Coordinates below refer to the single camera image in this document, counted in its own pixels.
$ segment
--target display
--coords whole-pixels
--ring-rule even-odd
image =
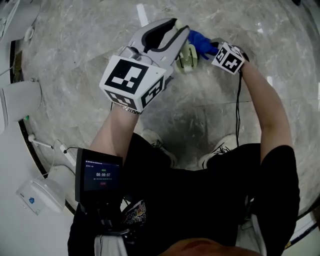
[[[85,160],[84,191],[113,190],[119,186],[120,166],[114,163]]]

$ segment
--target black t-shirt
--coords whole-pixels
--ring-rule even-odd
[[[299,211],[295,154],[279,146],[260,164],[260,145],[243,145],[210,160],[210,169],[187,171],[152,168],[128,174],[136,201],[124,220],[143,222],[128,255],[158,255],[179,240],[208,238],[236,244],[238,224],[246,216],[245,199],[254,198],[252,213],[268,255],[280,256],[292,236]],[[70,229],[70,256],[94,255],[97,228],[80,207]]]

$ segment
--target white object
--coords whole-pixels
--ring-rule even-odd
[[[34,36],[34,33],[35,29],[32,26],[28,27],[24,34],[23,41],[28,42]]]
[[[61,213],[66,203],[67,190],[75,182],[75,176],[71,170],[59,165],[52,168],[46,179],[32,181],[31,188],[50,209]]]
[[[27,180],[16,191],[16,195],[22,200],[26,209],[32,211],[35,215],[46,207],[45,203],[40,199],[37,193],[31,188],[32,180]]]
[[[65,155],[65,157],[69,160],[69,162],[72,164],[72,166],[76,166],[76,159],[75,157],[70,153],[70,152],[66,152],[64,153],[65,150],[67,150],[66,145],[62,144],[60,146],[60,150],[62,151],[62,153]]]
[[[238,226],[235,246],[260,253],[257,235],[251,221]]]
[[[139,20],[141,23],[141,27],[148,25],[149,22],[148,22],[148,18],[147,18],[145,7],[144,7],[143,3],[137,4],[136,9],[138,11],[138,16],[139,16]]]
[[[245,59],[239,49],[224,42],[212,64],[235,75],[244,62]]]
[[[52,149],[52,150],[54,149],[54,147],[51,146],[51,145],[49,145],[49,144],[46,144],[46,143],[37,141],[37,140],[36,140],[36,136],[35,136],[34,134],[30,134],[30,135],[28,136],[28,141],[33,142],[33,143],[36,143],[36,144],[39,144],[39,145],[42,145],[42,146],[45,146],[45,147],[50,148],[50,149]]]
[[[9,123],[36,111],[41,98],[41,87],[37,81],[16,82],[0,88],[0,134]]]
[[[114,103],[142,112],[165,89],[165,72],[154,65],[113,55],[99,86]]]
[[[34,23],[40,5],[17,0],[9,13],[1,42],[11,42],[25,37],[26,31]]]
[[[273,80],[272,80],[272,76],[267,76],[266,77],[266,80],[268,81],[268,83],[273,87],[274,84],[273,84]]]
[[[94,239],[94,256],[128,256],[121,235],[97,235]]]
[[[260,249],[260,253],[262,256],[267,256],[267,247],[265,244],[264,237],[261,233],[257,215],[255,214],[251,215],[251,223],[252,223],[254,232],[256,234],[256,240]]]

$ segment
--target white box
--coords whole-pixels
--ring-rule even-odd
[[[113,55],[99,86],[114,103],[142,112],[165,89],[165,72],[160,67]]]

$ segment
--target shoelace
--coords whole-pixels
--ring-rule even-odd
[[[220,146],[218,146],[218,148],[212,151],[212,153],[214,153],[214,155],[222,155],[224,153],[231,151],[227,146],[223,147],[223,144],[225,143],[222,143]]]
[[[155,142],[153,142],[151,144],[151,146],[155,149],[159,149],[161,151],[164,151],[164,145],[159,141],[159,140],[156,140]]]

